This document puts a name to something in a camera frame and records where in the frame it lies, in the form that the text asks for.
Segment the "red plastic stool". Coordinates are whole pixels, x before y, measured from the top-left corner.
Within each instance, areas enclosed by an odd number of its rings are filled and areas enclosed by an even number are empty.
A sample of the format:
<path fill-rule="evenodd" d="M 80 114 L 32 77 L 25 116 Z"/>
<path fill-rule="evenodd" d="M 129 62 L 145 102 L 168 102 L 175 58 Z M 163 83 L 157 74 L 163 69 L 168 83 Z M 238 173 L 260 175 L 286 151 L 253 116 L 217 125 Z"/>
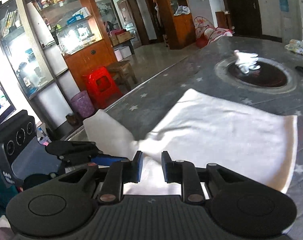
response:
<path fill-rule="evenodd" d="M 105 67 L 100 67 L 82 77 L 87 93 L 98 109 L 105 109 L 123 94 Z"/>

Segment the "patterned crumpled cloth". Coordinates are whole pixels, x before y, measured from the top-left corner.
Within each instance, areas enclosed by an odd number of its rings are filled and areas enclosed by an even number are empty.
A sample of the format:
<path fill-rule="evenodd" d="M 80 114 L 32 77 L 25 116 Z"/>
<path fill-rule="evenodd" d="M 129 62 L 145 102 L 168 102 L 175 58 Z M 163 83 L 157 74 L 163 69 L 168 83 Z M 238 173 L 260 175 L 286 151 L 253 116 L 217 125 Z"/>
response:
<path fill-rule="evenodd" d="M 303 40 L 291 39 L 290 42 L 284 46 L 286 50 L 303 56 Z"/>

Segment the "polka dot play tent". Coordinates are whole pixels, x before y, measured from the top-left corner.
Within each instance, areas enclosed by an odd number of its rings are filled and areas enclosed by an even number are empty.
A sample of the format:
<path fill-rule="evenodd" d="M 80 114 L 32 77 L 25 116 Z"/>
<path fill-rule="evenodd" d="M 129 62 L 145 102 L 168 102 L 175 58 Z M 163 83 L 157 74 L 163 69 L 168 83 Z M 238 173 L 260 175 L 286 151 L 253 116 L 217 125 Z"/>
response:
<path fill-rule="evenodd" d="M 223 36 L 233 36 L 231 30 L 215 27 L 208 19 L 202 16 L 197 16 L 194 19 L 194 27 L 196 32 L 196 46 L 198 48 L 204 48 Z"/>

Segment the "glass display cabinet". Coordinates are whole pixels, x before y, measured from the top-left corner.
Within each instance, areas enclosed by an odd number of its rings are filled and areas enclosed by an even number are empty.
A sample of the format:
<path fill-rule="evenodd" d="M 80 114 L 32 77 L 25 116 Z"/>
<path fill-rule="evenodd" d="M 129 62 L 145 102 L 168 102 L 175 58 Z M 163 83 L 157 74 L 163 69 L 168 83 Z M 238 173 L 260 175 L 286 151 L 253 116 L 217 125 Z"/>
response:
<path fill-rule="evenodd" d="M 116 62 L 94 0 L 0 0 L 0 45 L 29 102 L 69 102 Z"/>

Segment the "blue water dispenser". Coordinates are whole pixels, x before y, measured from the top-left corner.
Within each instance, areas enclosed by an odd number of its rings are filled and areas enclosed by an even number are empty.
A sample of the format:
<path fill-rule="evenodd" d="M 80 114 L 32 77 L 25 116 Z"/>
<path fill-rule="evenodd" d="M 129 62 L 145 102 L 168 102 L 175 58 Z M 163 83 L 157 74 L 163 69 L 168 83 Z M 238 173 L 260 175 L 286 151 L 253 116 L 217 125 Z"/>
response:
<path fill-rule="evenodd" d="M 281 11 L 282 38 L 285 40 L 287 38 L 287 31 L 290 27 L 288 0 L 279 0 L 279 6 Z"/>

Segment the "small white cloth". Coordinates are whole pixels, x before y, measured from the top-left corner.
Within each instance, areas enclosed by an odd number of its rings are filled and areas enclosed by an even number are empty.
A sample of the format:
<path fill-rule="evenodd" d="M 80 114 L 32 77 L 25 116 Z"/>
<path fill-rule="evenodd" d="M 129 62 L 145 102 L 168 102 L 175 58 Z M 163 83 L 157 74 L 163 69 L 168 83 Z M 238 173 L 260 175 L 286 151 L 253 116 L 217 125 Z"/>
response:
<path fill-rule="evenodd" d="M 255 53 L 245 53 L 239 50 L 234 51 L 236 57 L 235 65 L 243 74 L 249 74 L 252 70 L 260 69 L 258 62 L 258 54 Z"/>

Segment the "cream white garment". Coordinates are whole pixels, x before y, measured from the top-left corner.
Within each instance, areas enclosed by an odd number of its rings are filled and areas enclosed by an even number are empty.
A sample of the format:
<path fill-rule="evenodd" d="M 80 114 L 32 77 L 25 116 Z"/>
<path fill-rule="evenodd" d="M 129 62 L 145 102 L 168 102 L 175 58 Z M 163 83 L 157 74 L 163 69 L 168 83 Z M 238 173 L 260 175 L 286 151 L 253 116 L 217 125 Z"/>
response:
<path fill-rule="evenodd" d="M 161 154 L 197 167 L 216 163 L 286 193 L 292 181 L 298 147 L 298 118 L 187 90 L 144 140 L 105 111 L 85 119 L 89 141 L 105 154 L 132 159 L 143 152 L 139 183 L 124 186 L 126 194 L 180 193 L 177 183 L 165 182 Z"/>

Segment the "dark wooden door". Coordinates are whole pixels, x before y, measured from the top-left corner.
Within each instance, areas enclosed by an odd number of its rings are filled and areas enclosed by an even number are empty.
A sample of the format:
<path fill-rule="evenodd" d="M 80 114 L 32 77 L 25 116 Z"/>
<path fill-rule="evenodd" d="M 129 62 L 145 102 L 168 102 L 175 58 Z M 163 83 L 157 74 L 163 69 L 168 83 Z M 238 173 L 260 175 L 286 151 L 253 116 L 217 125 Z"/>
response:
<path fill-rule="evenodd" d="M 258 0 L 224 0 L 237 36 L 260 38 L 261 14 Z"/>

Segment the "wooden shelf cabinet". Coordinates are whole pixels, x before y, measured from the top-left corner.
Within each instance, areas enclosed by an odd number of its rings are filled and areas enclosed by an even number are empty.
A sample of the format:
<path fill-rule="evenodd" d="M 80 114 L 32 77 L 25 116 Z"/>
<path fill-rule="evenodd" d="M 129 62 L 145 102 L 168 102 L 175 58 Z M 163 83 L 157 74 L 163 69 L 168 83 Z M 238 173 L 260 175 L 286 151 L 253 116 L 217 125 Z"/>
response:
<path fill-rule="evenodd" d="M 188 0 L 156 0 L 169 48 L 183 49 L 196 41 Z"/>

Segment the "round dark table inset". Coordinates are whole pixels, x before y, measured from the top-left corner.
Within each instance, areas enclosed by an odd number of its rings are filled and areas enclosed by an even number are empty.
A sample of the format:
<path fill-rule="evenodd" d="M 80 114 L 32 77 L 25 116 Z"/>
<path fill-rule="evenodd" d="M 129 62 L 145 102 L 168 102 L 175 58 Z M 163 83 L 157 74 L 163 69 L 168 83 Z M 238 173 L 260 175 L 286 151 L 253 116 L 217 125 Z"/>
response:
<path fill-rule="evenodd" d="M 260 65 L 260 69 L 249 70 L 248 74 L 244 74 L 233 63 L 228 66 L 228 73 L 236 80 L 256 87 L 276 88 L 283 87 L 288 83 L 286 74 L 279 68 L 261 61 L 258 64 Z"/>

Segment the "wooden low stool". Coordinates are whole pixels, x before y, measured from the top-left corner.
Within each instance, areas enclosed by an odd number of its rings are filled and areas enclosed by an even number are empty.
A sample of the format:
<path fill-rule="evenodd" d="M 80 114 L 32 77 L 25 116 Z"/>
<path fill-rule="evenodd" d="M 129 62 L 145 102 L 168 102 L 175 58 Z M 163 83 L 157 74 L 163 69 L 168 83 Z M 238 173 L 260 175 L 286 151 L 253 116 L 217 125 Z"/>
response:
<path fill-rule="evenodd" d="M 123 85 L 128 92 L 131 91 L 129 78 L 132 79 L 134 84 L 138 84 L 138 80 L 129 60 L 114 62 L 109 64 L 106 68 L 115 83 L 117 85 Z"/>

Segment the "purple waste basket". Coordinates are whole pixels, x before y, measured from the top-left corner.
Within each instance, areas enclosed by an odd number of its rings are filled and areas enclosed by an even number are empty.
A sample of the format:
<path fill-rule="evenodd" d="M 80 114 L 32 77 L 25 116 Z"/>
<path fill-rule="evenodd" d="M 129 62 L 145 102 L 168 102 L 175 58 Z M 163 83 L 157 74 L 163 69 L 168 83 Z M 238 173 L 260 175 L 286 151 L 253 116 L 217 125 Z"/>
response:
<path fill-rule="evenodd" d="M 71 104 L 82 118 L 88 118 L 95 112 L 95 108 L 86 90 L 73 96 L 73 98 L 71 98 Z"/>

